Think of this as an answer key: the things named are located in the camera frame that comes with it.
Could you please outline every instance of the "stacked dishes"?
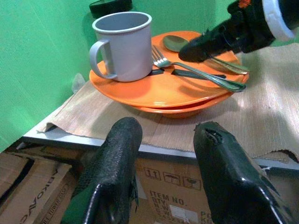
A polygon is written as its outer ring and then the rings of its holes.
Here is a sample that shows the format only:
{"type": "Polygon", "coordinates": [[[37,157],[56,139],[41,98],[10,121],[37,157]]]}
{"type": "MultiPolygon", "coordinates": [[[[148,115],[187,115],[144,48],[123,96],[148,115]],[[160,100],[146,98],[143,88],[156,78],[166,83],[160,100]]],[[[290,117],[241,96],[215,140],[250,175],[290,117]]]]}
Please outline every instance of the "stacked dishes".
{"type": "MultiPolygon", "coordinates": [[[[200,34],[192,31],[178,31],[153,37],[152,44],[157,46],[169,60],[182,62],[210,74],[225,75],[228,80],[240,83],[248,80],[248,74],[237,75],[209,62],[181,61],[178,53],[169,51],[163,46],[163,38],[166,35],[176,35],[191,40],[200,34]]],[[[239,63],[233,52],[224,53],[217,58],[239,63]]],[[[103,61],[98,64],[98,67],[103,74],[106,73],[103,61]]],[[[91,70],[90,81],[98,91],[115,101],[130,105],[140,111],[161,113],[172,118],[184,118],[197,114],[200,110],[218,104],[233,94],[207,80],[173,75],[174,69],[182,68],[171,66],[161,71],[160,74],[150,75],[129,83],[103,79],[91,70]]]]}

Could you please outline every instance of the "mug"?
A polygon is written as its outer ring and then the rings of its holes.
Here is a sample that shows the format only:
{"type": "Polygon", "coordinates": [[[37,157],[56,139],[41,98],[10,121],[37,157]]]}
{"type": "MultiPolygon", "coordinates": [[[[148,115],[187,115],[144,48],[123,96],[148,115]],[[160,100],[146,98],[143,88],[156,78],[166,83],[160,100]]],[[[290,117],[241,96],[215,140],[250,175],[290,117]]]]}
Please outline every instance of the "mug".
{"type": "Polygon", "coordinates": [[[131,82],[152,70],[151,16],[140,12],[114,13],[93,22],[98,41],[90,48],[92,70],[102,78],[131,82]],[[101,51],[107,75],[97,66],[101,51]]]}

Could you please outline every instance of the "green backdrop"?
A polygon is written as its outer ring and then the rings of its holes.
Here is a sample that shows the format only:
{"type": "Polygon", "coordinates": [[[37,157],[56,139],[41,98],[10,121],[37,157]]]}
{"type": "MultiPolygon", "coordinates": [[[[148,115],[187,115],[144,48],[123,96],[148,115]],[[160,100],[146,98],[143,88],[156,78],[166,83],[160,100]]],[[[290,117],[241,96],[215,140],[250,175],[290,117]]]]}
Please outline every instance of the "green backdrop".
{"type": "MultiPolygon", "coordinates": [[[[79,72],[90,70],[96,41],[92,0],[0,1],[0,152],[71,95],[79,72]]],[[[152,15],[152,34],[205,31],[229,18],[232,0],[133,0],[152,15]]]]}

